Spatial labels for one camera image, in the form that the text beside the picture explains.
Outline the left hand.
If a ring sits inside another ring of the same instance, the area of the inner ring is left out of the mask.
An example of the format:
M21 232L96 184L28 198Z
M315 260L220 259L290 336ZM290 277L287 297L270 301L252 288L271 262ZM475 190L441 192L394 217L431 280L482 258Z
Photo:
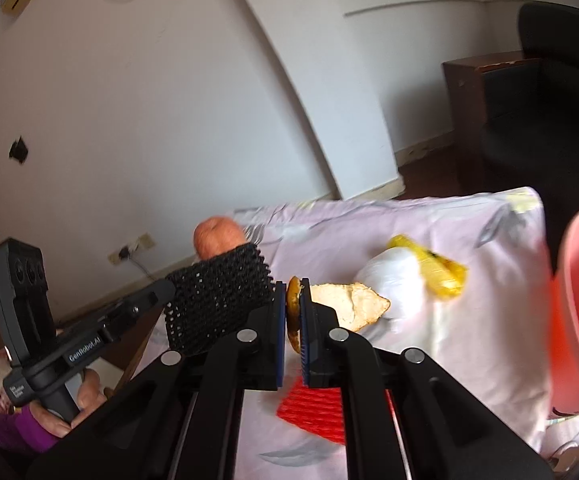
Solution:
M71 422L51 413L38 400L24 408L16 408L5 420L12 422L13 428L31 448L44 451L66 437L105 401L100 375L92 368L85 368L80 372L80 386L76 393L78 413Z

